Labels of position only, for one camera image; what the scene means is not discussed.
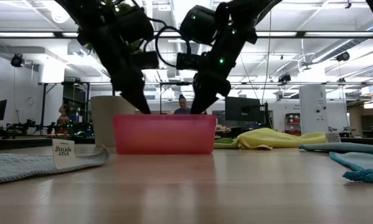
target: wooden table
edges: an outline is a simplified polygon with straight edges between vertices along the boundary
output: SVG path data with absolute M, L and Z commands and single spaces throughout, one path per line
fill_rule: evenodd
M 350 183 L 345 171 L 297 149 L 112 154 L 103 167 L 1 184 L 0 223 L 373 223 L 373 184 Z

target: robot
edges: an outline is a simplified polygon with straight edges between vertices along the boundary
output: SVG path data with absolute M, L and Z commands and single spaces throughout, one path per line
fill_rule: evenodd
M 216 11 L 202 6 L 193 7 L 183 20 L 180 29 L 167 26 L 154 35 L 151 25 L 157 21 L 148 18 L 143 8 L 133 0 L 136 7 L 116 15 L 115 10 L 105 6 L 102 0 L 56 0 L 78 24 L 78 41 L 91 44 L 108 70 L 113 89 L 121 91 L 121 96 L 142 113 L 150 114 L 143 94 L 144 80 L 142 69 L 158 68 L 159 58 L 166 63 L 157 51 L 132 54 L 131 45 L 137 40 L 147 42 L 158 40 L 167 29 L 180 33 L 189 43 L 193 40 L 200 44 L 211 45 L 209 52 L 193 55 L 190 46 L 186 54 L 177 55 L 178 70 L 195 70 L 193 80 L 195 98 L 191 113 L 201 114 L 216 102 L 219 93 L 227 96 L 231 89 L 227 77 L 236 65 L 246 42 L 255 44 L 255 26 L 281 0 L 233 0 L 222 2 Z M 367 0 L 373 11 L 373 0 Z

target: pink plastic bin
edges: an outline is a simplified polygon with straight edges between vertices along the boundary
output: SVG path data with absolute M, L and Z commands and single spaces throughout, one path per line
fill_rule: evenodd
M 113 117 L 119 154 L 211 154 L 215 115 L 118 115 Z

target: teal cloth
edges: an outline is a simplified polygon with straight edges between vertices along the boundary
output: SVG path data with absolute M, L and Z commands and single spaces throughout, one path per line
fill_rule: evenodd
M 300 149 L 306 151 L 327 151 L 327 152 L 364 152 L 373 154 L 373 146 L 367 144 L 356 144 L 349 142 L 325 143 L 325 144 L 307 144 L 300 145 Z
M 373 183 L 373 154 L 348 152 L 339 154 L 330 152 L 330 158 L 354 172 L 346 172 L 343 177 L 358 182 Z

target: computer monitor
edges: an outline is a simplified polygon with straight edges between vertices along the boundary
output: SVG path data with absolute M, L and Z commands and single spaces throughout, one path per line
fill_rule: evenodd
M 6 102 L 7 100 L 0 101 L 0 121 L 2 121 L 5 117 Z
M 260 108 L 261 103 L 258 99 L 228 96 L 225 99 L 225 120 L 264 123 Z

